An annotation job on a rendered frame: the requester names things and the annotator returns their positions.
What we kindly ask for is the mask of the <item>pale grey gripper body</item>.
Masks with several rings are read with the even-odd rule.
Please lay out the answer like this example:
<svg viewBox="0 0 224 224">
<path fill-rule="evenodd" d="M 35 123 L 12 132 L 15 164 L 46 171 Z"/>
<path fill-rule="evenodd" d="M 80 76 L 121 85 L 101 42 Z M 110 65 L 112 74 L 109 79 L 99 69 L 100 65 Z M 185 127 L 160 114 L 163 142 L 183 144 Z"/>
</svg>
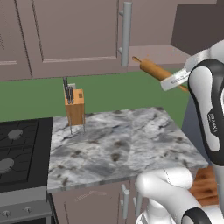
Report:
<svg viewBox="0 0 224 224">
<path fill-rule="evenodd" d="M 183 91 L 187 91 L 188 88 L 184 86 L 184 83 L 188 80 L 189 74 L 190 73 L 185 69 L 179 70 L 178 72 L 160 82 L 162 89 L 164 91 L 168 91 L 173 88 L 179 87 Z"/>
</svg>

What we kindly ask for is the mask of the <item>wooden rolling pin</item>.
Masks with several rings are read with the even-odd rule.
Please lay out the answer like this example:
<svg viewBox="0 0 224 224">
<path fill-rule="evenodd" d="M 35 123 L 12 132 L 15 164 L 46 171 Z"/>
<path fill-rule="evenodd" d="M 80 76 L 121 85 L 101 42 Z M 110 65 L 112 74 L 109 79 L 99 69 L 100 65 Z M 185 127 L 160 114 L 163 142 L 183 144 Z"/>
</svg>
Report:
<svg viewBox="0 0 224 224">
<path fill-rule="evenodd" d="M 147 74 L 151 75 L 155 79 L 159 80 L 160 82 L 165 78 L 168 78 L 172 75 L 172 73 L 164 70 L 161 66 L 156 65 L 152 61 L 148 59 L 140 60 L 138 57 L 133 56 L 132 59 L 135 62 L 138 62 L 140 65 L 140 69 L 146 72 Z"/>
</svg>

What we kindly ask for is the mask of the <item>brown open cabinet door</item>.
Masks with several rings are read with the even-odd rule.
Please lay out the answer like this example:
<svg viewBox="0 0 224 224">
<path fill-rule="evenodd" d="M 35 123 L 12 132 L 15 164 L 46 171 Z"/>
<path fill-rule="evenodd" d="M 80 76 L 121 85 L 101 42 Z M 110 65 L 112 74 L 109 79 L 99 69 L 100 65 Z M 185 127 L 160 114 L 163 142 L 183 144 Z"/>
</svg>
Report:
<svg viewBox="0 0 224 224">
<path fill-rule="evenodd" d="M 189 55 L 224 39 L 224 0 L 216 4 L 179 4 L 171 44 Z"/>
</svg>

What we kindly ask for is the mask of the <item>wooden cutting board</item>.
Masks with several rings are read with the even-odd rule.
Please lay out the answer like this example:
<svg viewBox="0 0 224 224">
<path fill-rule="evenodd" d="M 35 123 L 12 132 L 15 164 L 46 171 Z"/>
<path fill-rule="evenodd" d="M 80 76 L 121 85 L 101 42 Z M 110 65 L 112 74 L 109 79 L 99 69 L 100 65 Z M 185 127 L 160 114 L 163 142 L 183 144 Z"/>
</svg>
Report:
<svg viewBox="0 0 224 224">
<path fill-rule="evenodd" d="M 190 192 L 202 206 L 219 204 L 214 169 L 211 165 L 198 170 Z"/>
</svg>

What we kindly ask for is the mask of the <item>brown base cabinet door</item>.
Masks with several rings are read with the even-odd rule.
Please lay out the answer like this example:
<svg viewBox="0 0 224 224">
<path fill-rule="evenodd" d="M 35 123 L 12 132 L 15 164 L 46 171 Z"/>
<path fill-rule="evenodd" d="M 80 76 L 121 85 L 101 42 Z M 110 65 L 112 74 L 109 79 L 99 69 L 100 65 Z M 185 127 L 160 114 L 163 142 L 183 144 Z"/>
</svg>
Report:
<svg viewBox="0 0 224 224">
<path fill-rule="evenodd" d="M 125 224 L 122 184 L 130 186 L 126 180 L 53 193 L 59 224 Z"/>
<path fill-rule="evenodd" d="M 127 220 L 128 224 L 136 224 L 137 217 L 135 216 L 135 206 L 133 203 L 133 198 L 137 196 L 137 189 L 136 189 L 136 181 L 132 179 L 129 184 L 129 218 Z M 144 211 L 145 205 L 144 205 L 144 198 L 142 201 L 142 206 L 141 206 L 141 213 Z"/>
</svg>

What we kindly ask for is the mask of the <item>wooden knife block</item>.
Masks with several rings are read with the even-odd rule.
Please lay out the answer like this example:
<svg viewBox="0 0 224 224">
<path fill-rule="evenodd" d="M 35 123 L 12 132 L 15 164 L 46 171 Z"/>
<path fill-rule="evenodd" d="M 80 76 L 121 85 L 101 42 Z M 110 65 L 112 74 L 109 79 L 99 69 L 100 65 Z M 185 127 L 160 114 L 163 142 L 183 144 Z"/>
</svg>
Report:
<svg viewBox="0 0 224 224">
<path fill-rule="evenodd" d="M 68 99 L 65 96 L 65 107 L 68 125 L 73 127 L 74 125 L 85 126 L 85 102 L 84 91 L 77 89 L 75 84 L 69 84 L 68 86 L 73 88 L 73 104 L 68 104 Z"/>
</svg>

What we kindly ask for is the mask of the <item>black hob stove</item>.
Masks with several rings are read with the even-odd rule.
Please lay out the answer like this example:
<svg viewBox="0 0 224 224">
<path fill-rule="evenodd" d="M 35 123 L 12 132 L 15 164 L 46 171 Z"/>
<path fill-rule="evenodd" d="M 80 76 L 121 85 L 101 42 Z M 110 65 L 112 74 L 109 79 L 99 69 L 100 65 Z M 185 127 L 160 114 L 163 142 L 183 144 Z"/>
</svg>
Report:
<svg viewBox="0 0 224 224">
<path fill-rule="evenodd" d="M 52 130 L 51 117 L 0 122 L 0 224 L 54 224 L 47 193 Z"/>
</svg>

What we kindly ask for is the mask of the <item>brown wall cabinet carcass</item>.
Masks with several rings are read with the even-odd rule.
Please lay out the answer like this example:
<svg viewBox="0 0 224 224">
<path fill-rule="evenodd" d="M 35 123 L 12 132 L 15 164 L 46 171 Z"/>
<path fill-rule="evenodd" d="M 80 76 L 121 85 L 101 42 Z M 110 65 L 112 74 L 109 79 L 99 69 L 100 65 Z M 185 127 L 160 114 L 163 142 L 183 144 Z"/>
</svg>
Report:
<svg viewBox="0 0 224 224">
<path fill-rule="evenodd" d="M 128 71 L 139 70 L 132 57 L 163 68 L 181 68 L 191 53 L 196 11 L 214 8 L 217 0 L 132 0 Z"/>
</svg>

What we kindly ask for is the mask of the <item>black handled knife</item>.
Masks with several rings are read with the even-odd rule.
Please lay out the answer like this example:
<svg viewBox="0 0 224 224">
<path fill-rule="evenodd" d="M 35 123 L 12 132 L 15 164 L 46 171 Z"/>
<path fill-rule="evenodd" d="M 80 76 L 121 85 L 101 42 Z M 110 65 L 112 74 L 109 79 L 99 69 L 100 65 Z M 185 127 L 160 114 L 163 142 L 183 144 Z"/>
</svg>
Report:
<svg viewBox="0 0 224 224">
<path fill-rule="evenodd" d="M 68 104 L 74 104 L 74 91 L 72 87 L 68 87 Z"/>
<path fill-rule="evenodd" d="M 67 85 L 67 77 L 63 77 L 63 85 L 66 94 L 66 98 L 68 99 L 68 85 Z"/>
</svg>

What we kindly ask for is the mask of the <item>brown wall cabinet door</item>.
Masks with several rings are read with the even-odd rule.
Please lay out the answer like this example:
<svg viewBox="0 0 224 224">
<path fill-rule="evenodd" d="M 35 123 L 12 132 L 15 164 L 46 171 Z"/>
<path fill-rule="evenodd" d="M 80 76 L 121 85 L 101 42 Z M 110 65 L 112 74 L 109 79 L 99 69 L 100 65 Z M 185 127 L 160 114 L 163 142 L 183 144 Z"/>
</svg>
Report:
<svg viewBox="0 0 224 224">
<path fill-rule="evenodd" d="M 121 74 L 128 68 L 125 0 L 16 0 L 32 77 Z"/>
<path fill-rule="evenodd" d="M 16 0 L 0 0 L 0 81 L 30 79 Z"/>
</svg>

